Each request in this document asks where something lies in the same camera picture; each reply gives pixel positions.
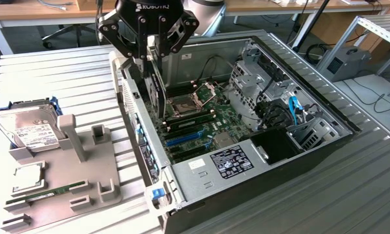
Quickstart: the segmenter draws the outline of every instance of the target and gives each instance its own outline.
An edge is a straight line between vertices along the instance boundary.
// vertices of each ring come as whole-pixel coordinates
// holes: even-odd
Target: wooden desk
[[[67,2],[65,0],[51,0],[55,3]],[[303,35],[309,27],[311,21],[316,15],[321,2],[307,6],[305,13],[309,14],[304,27],[297,36],[295,45],[303,38]],[[384,12],[390,8],[389,0],[380,0],[384,5]],[[291,3],[287,6],[280,6],[269,0],[225,0],[227,16],[257,16],[257,15],[281,15],[299,14],[303,12],[304,6]],[[96,11],[80,11],[77,5],[67,6],[68,11],[55,9],[41,5],[36,0],[16,0],[11,5],[0,5],[0,50],[4,55],[13,54],[12,49],[6,41],[2,32],[3,27],[15,26],[36,26],[36,25],[56,25],[73,23],[93,23]],[[331,0],[331,3],[324,12],[361,12],[372,11],[372,5],[348,5],[341,0]],[[340,21],[344,27],[349,23]]]

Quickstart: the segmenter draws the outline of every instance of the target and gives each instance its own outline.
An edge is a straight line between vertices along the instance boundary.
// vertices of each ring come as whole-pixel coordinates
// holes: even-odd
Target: hard drive label
[[[28,149],[57,144],[57,137],[48,123],[17,128],[15,132]]]
[[[224,179],[255,168],[240,145],[211,155],[211,158]]]

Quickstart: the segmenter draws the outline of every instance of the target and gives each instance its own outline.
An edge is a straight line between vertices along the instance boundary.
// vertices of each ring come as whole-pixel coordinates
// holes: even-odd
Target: office chair
[[[76,35],[77,35],[77,47],[81,47],[81,40],[80,40],[80,36],[83,35],[81,34],[81,31],[88,31],[93,34],[96,34],[96,30],[85,27],[87,24],[72,24],[71,26],[68,27],[64,27],[63,24],[59,25],[59,30],[52,33],[51,35],[48,36],[44,36],[45,33],[44,33],[44,29],[43,27],[37,27],[39,31],[40,31],[40,35],[41,35],[41,41],[43,41],[43,45],[47,49],[51,49],[52,48],[52,43],[49,42],[51,39],[55,39],[57,36],[65,34],[65,33],[69,33],[69,32],[75,32]]]

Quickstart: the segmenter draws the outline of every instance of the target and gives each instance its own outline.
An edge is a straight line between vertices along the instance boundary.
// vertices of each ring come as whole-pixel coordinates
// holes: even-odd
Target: corrugated metal surface
[[[265,42],[363,133],[309,173],[187,233],[390,234],[390,136],[304,60],[272,37]]]
[[[143,197],[144,182],[115,99],[108,57],[112,50],[112,46],[96,46],[2,57],[0,100],[23,100],[32,93],[53,94],[63,112],[77,117],[77,131],[101,123],[111,128],[124,199],[116,206],[27,233],[161,233]],[[11,158],[7,147],[8,142],[0,141],[2,168],[4,159]],[[2,205],[0,222],[8,215]]]

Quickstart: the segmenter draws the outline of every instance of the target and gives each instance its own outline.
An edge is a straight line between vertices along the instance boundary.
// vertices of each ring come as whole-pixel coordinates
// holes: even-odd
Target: motherboard
[[[165,118],[156,118],[151,101],[145,106],[173,163],[239,142],[252,132],[231,105],[231,85],[207,82],[195,92],[167,99]]]

